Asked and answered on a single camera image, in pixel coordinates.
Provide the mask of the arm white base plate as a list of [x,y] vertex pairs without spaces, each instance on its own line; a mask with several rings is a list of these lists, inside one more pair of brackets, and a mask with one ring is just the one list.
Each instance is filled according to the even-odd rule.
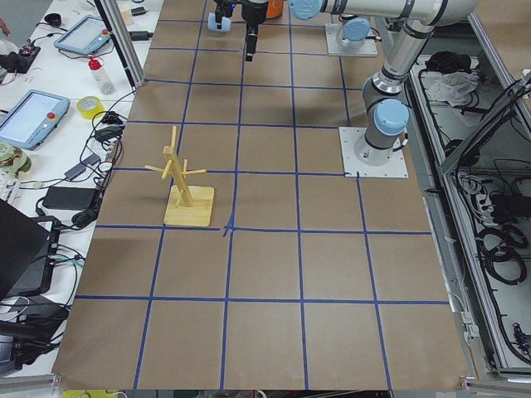
[[352,41],[346,37],[346,27],[339,23],[325,24],[325,38],[329,56],[376,57],[376,41],[369,36]]
[[396,138],[388,149],[375,149],[365,140],[366,128],[340,127],[339,143],[345,177],[408,178],[401,144]]

